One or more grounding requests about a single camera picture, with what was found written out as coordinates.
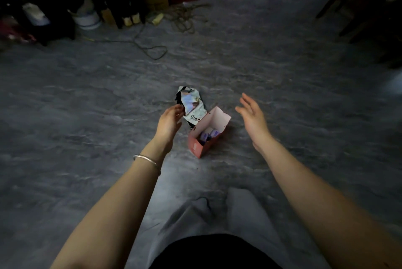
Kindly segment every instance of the gray floor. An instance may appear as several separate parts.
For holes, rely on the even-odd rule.
[[[249,188],[302,268],[325,268],[234,107],[259,100],[273,134],[302,162],[402,236],[399,99],[395,75],[375,63],[372,41],[347,43],[348,19],[315,14],[327,0],[205,0],[195,35],[163,21],[139,41],[166,45],[154,62],[129,44],[59,40],[0,55],[2,268],[46,268],[74,226],[153,136],[178,85],[207,109],[232,116],[226,136],[201,160],[182,127],[168,155],[127,268],[142,268],[150,242],[181,203],[208,196],[223,217],[229,186]],[[90,37],[130,39],[139,27]]]

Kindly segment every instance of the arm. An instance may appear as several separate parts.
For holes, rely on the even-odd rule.
[[[141,155],[159,167],[172,149],[183,116],[181,105],[160,117],[154,138]],[[51,269],[123,268],[158,179],[158,170],[137,158],[130,169],[103,195],[70,235]]]
[[[402,246],[368,213],[294,158],[246,94],[236,107],[257,151],[332,268],[402,268]]]

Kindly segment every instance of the silver bangle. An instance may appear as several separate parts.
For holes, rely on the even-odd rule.
[[[154,164],[155,167],[156,167],[156,169],[158,170],[158,176],[160,176],[160,170],[161,170],[161,169],[159,168],[159,166],[156,164],[155,161],[153,161],[152,159],[150,159],[150,158],[148,158],[147,156],[144,156],[144,155],[134,155],[133,160],[135,160],[136,157],[143,158],[143,159],[145,159],[145,160],[148,160],[148,161],[151,162],[152,164]]]

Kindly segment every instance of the pink box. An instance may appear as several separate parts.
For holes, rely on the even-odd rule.
[[[201,156],[209,150],[211,145],[216,142],[220,135],[222,135],[231,118],[232,117],[225,114],[222,109],[215,106],[188,134],[188,149],[196,155],[197,158],[201,158]],[[217,129],[220,134],[207,141],[205,145],[201,145],[197,138],[207,127]]]

